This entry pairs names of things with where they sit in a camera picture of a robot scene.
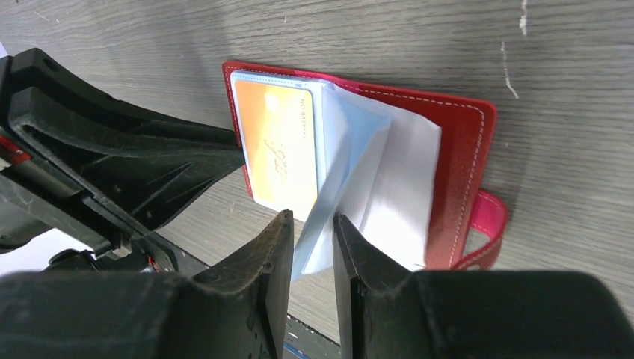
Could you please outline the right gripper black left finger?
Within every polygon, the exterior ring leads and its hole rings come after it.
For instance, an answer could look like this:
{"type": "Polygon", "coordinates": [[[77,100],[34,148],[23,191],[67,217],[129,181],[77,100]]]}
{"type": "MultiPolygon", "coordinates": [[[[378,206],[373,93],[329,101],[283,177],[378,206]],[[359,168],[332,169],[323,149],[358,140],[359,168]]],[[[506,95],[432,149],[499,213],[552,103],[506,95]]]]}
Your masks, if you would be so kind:
{"type": "Polygon", "coordinates": [[[283,210],[212,267],[101,269],[90,254],[1,279],[3,358],[281,358],[294,221],[283,210]]]}

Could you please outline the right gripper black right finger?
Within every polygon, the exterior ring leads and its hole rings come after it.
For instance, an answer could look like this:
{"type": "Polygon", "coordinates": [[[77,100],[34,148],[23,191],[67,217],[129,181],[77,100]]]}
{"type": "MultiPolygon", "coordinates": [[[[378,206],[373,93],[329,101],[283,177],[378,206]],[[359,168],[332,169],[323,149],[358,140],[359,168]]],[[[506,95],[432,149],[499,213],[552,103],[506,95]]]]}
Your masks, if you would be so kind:
{"type": "Polygon", "coordinates": [[[410,271],[333,218],[344,358],[631,358],[612,293],[574,271],[410,271]]]}

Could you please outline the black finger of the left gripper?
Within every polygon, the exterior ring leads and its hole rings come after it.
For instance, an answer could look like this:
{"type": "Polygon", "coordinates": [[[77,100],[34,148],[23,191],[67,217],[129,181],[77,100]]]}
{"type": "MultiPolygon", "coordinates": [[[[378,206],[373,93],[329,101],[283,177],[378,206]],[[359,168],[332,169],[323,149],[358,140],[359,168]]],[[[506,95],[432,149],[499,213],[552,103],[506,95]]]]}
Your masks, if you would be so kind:
{"type": "Polygon", "coordinates": [[[1,60],[1,246],[59,229],[118,248],[244,164],[233,131],[118,100],[41,49],[1,60]]]}

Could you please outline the red leather card holder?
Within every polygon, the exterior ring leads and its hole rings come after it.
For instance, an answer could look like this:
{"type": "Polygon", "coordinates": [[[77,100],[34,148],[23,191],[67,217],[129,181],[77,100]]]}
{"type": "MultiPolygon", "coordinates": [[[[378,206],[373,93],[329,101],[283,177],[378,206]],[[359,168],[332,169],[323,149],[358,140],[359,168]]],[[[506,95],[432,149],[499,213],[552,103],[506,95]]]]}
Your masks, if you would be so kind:
{"type": "Polygon", "coordinates": [[[496,125],[492,103],[240,61],[222,70],[252,198],[235,81],[313,96],[318,194],[301,220],[293,280],[333,265],[337,213],[411,271],[488,269],[496,262],[508,210],[480,188],[496,125]]]}

